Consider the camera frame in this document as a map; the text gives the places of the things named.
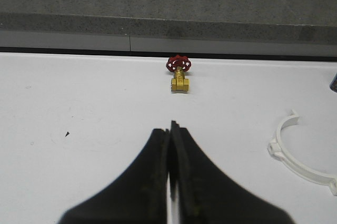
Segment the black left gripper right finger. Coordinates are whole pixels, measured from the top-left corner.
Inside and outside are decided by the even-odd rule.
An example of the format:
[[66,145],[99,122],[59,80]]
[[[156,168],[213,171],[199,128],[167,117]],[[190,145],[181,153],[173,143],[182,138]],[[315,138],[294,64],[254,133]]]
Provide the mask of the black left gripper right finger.
[[186,128],[171,123],[171,172],[181,223],[293,223],[288,213],[242,188],[201,150]]

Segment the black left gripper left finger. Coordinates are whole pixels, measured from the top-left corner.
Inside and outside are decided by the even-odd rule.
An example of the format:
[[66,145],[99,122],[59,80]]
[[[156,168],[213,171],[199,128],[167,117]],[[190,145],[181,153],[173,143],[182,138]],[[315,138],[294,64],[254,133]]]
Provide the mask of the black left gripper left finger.
[[166,223],[169,133],[154,129],[132,164],[98,194],[66,211],[60,223]]

